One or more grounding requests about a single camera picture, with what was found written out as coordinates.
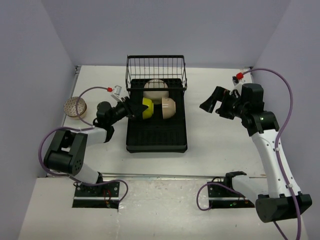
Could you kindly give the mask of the yellow-green bowl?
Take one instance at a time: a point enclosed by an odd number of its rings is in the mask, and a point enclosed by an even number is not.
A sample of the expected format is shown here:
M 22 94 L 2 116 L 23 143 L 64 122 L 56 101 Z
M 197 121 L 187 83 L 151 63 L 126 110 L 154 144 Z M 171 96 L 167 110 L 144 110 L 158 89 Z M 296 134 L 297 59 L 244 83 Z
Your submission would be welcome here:
M 150 119 L 154 114 L 154 103 L 151 99 L 143 97 L 142 98 L 142 104 L 144 106 L 147 106 L 147 109 L 143 111 L 142 113 L 142 119 Z

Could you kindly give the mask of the beige bowl with leaf print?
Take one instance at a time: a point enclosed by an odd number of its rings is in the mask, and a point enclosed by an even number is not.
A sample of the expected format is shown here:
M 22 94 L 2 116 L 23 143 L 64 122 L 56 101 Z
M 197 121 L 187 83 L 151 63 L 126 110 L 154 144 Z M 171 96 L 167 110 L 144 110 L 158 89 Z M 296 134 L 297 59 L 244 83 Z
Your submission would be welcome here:
M 176 102 L 170 97 L 162 97 L 161 108 L 164 120 L 169 119 L 176 114 Z

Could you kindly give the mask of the beige floral bowl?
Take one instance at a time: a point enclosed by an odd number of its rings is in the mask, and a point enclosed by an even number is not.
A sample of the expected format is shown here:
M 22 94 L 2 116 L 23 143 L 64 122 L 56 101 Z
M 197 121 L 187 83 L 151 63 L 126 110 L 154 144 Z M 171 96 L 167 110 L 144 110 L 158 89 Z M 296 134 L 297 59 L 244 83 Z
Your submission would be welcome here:
M 84 110 L 84 111 L 78 113 L 77 118 L 78 119 L 83 119 L 83 118 L 86 117 L 86 115 L 87 115 L 87 110 Z

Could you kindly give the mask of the blue patterned bowl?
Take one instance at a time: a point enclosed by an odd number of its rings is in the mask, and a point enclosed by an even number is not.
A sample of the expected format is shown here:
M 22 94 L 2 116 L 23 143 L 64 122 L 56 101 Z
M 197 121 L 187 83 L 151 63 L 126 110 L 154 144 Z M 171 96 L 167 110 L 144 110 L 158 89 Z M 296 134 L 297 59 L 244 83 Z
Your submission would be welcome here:
M 77 96 L 69 98 L 63 106 L 64 113 L 73 119 L 77 119 L 77 113 L 87 110 L 87 104 L 83 98 Z

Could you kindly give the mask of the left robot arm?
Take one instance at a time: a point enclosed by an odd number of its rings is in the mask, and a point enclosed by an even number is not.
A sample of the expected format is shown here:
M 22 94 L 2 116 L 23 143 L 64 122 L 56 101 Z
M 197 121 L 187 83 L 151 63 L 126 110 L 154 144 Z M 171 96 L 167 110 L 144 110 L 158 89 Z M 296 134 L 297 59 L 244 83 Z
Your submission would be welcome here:
M 109 142 L 115 132 L 113 124 L 123 118 L 139 117 L 147 109 L 147 105 L 135 103 L 128 97 L 122 98 L 114 107 L 107 101 L 100 102 L 93 127 L 59 127 L 52 130 L 50 133 L 54 136 L 42 157 L 42 147 L 47 139 L 44 137 L 38 149 L 42 168 L 54 176 L 57 175 L 56 172 L 68 175 L 75 182 L 85 185 L 87 192 L 94 197 L 101 195 L 105 183 L 100 172 L 84 163 L 86 148 Z

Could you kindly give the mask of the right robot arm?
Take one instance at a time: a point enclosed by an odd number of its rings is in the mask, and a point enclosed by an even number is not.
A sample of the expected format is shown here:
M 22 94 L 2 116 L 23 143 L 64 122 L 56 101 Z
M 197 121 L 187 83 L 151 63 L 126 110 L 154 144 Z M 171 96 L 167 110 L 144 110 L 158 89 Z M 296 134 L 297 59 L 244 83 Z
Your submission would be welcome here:
M 280 127 L 275 114 L 264 109 L 264 90 L 261 85 L 245 83 L 241 90 L 227 90 L 217 86 L 212 95 L 199 107 L 208 113 L 216 112 L 226 119 L 241 119 L 259 153 L 267 179 L 263 191 L 243 171 L 226 173 L 223 191 L 236 194 L 254 204 L 264 223 L 300 219 L 311 205 L 309 194 L 303 194 L 289 168 L 282 145 Z

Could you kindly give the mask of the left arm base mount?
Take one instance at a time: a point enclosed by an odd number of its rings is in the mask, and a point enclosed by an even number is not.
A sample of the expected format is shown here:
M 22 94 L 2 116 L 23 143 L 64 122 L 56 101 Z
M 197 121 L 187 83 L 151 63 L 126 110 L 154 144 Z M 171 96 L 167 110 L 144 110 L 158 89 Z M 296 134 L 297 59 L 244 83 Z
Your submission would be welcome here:
M 85 186 L 74 182 L 73 185 L 75 187 L 73 208 L 119 209 L 119 182 L 101 186 Z

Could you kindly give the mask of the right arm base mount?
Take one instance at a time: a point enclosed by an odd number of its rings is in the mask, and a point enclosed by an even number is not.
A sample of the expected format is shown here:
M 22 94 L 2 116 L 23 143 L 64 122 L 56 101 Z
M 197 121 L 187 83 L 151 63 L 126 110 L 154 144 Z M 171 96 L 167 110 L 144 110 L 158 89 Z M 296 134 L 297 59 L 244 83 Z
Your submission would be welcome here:
M 210 209 L 242 209 L 254 208 L 254 204 L 247 198 L 231 192 L 218 185 L 207 186 Z

